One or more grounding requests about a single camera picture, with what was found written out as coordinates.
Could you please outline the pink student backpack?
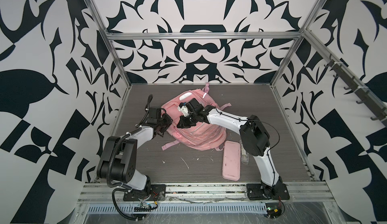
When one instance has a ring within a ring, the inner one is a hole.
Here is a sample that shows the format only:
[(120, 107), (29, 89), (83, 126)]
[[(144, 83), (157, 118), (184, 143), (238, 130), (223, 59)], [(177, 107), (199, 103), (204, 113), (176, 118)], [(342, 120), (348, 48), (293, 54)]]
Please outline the pink student backpack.
[(162, 105), (162, 108), (166, 110), (166, 113), (173, 120), (171, 126), (167, 129), (167, 132), (175, 138), (175, 141), (162, 146), (163, 150), (179, 143), (200, 151), (213, 148), (217, 151), (222, 150), (219, 146), (226, 141), (226, 128), (218, 125), (207, 124), (205, 122), (198, 122), (195, 126), (186, 129), (177, 127), (180, 117), (183, 116), (183, 113), (179, 110), (179, 105), (181, 103), (187, 103), (192, 99), (196, 99), (204, 107), (211, 105), (219, 108), (220, 110), (224, 110), (225, 108), (231, 106), (230, 103), (219, 106), (214, 99), (209, 96), (209, 90), (209, 84), (207, 83), (202, 89), (183, 92), (179, 96)]

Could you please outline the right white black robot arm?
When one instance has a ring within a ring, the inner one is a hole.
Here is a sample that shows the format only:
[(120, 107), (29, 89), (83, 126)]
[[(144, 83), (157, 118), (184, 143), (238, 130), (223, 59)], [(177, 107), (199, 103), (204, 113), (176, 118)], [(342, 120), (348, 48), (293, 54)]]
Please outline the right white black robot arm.
[(255, 115), (250, 117), (226, 113), (214, 106), (189, 110), (187, 116), (180, 116), (177, 128), (191, 128), (197, 123), (218, 125), (238, 133), (246, 152), (254, 157), (261, 175), (261, 193), (266, 199), (273, 199), (282, 184), (271, 157), (270, 135), (264, 123)]

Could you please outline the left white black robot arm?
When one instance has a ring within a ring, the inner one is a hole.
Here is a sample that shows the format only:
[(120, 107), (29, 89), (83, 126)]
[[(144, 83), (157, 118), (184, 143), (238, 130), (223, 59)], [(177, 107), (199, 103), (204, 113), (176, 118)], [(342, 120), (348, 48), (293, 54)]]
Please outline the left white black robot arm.
[(150, 177), (136, 169), (137, 149), (157, 135), (163, 136), (172, 122), (168, 114), (163, 114), (147, 119), (144, 124), (123, 136), (109, 137), (97, 167), (97, 177), (105, 179), (110, 188), (150, 195)]

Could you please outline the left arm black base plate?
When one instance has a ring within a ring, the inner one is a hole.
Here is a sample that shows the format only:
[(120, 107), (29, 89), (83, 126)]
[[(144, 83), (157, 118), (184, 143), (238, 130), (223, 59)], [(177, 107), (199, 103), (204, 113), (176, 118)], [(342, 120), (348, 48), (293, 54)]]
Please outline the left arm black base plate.
[(126, 191), (124, 194), (124, 201), (140, 201), (140, 200), (153, 200), (154, 197), (164, 196), (166, 192), (165, 184), (151, 184), (146, 186), (144, 190), (131, 190)]

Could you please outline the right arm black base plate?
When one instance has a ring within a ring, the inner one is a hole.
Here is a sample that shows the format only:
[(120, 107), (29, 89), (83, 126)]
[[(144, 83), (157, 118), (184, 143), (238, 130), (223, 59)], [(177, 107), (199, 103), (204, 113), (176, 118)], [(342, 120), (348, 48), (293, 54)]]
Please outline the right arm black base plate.
[(274, 187), (266, 184), (247, 184), (247, 196), (249, 200), (289, 200), (290, 195), (287, 186), (278, 182)]

